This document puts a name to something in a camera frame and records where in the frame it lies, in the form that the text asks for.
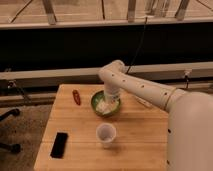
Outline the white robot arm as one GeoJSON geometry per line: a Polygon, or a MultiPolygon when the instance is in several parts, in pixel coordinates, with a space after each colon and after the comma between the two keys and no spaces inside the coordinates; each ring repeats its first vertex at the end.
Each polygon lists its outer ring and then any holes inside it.
{"type": "Polygon", "coordinates": [[[166,111],[167,171],[213,171],[213,96],[136,78],[115,60],[99,70],[108,101],[122,88],[166,111]]]}

